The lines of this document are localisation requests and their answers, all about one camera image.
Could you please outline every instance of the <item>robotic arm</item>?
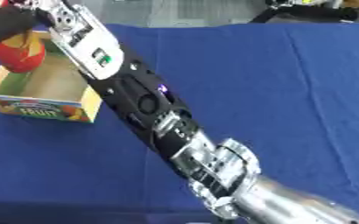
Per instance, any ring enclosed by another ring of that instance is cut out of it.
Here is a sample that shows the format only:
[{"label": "robotic arm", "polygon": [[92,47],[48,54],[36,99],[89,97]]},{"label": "robotic arm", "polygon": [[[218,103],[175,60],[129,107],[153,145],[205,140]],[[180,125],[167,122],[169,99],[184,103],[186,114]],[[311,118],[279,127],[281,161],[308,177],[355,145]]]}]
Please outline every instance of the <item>robotic arm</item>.
[{"label": "robotic arm", "polygon": [[359,213],[263,176],[257,157],[241,143],[214,144],[168,85],[86,7],[65,0],[14,5],[48,27],[91,87],[213,214],[254,224],[359,224]]}]

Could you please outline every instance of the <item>fruit box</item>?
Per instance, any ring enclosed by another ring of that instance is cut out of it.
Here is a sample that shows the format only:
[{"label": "fruit box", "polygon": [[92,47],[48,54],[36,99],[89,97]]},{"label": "fruit box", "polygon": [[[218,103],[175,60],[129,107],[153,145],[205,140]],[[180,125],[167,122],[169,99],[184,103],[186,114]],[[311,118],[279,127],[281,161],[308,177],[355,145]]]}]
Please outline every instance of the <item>fruit box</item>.
[{"label": "fruit box", "polygon": [[0,113],[93,123],[101,97],[47,32],[38,35],[46,47],[40,67],[29,73],[11,73],[0,66]]}]

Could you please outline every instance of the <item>red object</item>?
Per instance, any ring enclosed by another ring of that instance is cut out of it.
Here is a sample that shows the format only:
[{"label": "red object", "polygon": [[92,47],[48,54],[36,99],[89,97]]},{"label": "red object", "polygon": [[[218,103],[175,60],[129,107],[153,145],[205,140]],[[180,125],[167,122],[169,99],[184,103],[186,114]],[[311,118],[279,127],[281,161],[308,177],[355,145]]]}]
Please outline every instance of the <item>red object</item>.
[{"label": "red object", "polygon": [[[0,7],[8,0],[0,0]],[[0,64],[13,73],[27,73],[40,66],[45,58],[44,45],[32,31],[18,34],[0,43]]]}]

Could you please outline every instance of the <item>silver robotic component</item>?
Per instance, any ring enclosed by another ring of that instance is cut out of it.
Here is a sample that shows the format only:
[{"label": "silver robotic component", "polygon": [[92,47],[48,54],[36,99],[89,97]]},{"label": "silver robotic component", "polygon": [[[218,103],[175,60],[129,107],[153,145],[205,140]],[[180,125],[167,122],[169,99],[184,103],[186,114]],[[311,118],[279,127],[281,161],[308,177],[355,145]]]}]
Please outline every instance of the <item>silver robotic component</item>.
[{"label": "silver robotic component", "polygon": [[124,54],[118,40],[86,7],[60,0],[15,5],[48,13],[53,43],[90,78],[105,80],[120,70]]},{"label": "silver robotic component", "polygon": [[242,217],[257,224],[359,224],[359,213],[318,196],[297,192],[262,175],[234,193]]}]

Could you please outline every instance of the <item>table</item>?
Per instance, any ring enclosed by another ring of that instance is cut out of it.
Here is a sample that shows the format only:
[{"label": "table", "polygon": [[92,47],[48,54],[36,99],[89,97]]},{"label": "table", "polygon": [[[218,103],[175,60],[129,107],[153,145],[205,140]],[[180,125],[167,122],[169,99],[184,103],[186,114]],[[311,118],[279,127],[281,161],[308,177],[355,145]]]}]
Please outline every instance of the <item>table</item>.
[{"label": "table", "polygon": [[[359,24],[109,25],[217,143],[279,182],[359,210]],[[103,106],[94,125],[0,114],[0,223],[210,221]]]}]

